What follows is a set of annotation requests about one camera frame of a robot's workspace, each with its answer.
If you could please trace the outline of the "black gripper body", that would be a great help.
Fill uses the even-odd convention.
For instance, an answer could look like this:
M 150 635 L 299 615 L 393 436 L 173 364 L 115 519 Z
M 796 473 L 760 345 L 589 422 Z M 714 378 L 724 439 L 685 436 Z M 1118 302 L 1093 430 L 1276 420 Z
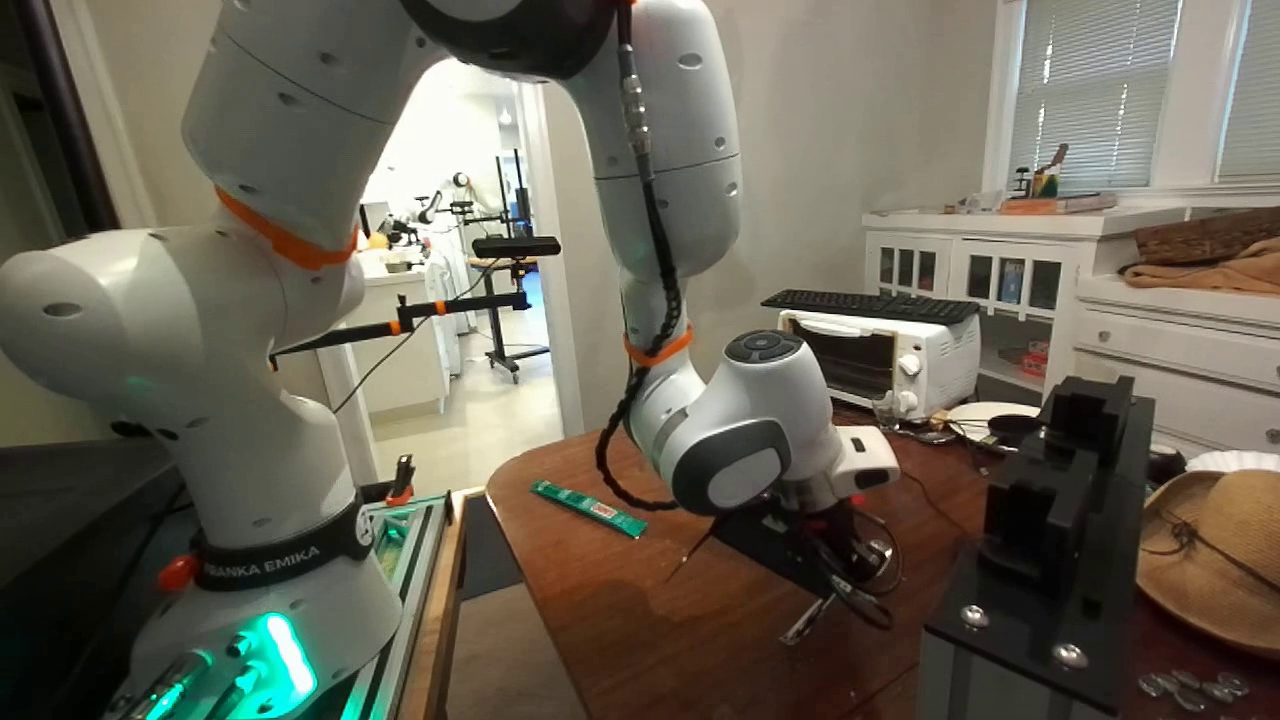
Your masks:
M 869 588 L 890 569 L 888 524 L 850 498 L 823 512 L 760 498 L 718 517 L 712 536 L 812 596 Z

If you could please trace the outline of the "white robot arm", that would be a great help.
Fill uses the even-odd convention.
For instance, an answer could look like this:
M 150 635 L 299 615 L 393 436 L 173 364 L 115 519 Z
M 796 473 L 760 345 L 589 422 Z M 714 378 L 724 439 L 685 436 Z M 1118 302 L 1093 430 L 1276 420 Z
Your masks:
M 363 335 L 382 265 L 361 244 L 361 201 L 441 59 L 574 100 L 628 276 L 609 422 L 668 504 L 772 528 L 831 599 L 883 570 L 850 507 L 872 473 L 816 353 L 760 329 L 714 372 L 686 360 L 685 283 L 740 230 L 731 78 L 703 0 L 225 0 L 185 117 L 211 220 L 94 230 L 0 273 L 6 360 L 157 436 L 197 504 L 107 720 L 303 720 L 393 642 L 399 596 L 340 420 L 267 364 Z

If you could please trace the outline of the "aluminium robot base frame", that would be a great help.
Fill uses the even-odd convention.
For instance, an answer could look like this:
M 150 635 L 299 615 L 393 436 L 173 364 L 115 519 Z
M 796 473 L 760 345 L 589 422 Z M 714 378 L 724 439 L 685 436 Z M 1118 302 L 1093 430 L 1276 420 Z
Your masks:
M 173 590 L 102 720 L 393 720 L 448 524 L 448 495 L 363 504 L 363 561 Z

